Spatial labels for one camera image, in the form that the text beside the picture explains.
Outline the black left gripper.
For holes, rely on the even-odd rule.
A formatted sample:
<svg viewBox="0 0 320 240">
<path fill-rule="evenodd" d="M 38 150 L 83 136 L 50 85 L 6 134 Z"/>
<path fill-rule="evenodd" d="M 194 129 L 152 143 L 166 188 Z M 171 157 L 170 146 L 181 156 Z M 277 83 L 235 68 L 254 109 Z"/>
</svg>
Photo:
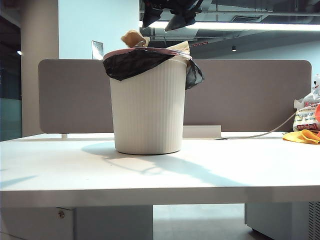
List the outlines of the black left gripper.
<svg viewBox="0 0 320 240">
<path fill-rule="evenodd" d="M 142 26 L 148 27 L 152 23 L 160 19 L 160 11 L 168 9 L 174 14 L 184 13 L 189 11 L 196 12 L 201 9 L 203 0 L 144 0 L 145 4 Z M 175 15 L 164 28 L 165 32 L 177 30 L 186 26 L 193 25 L 196 14 L 178 14 Z"/>
</svg>

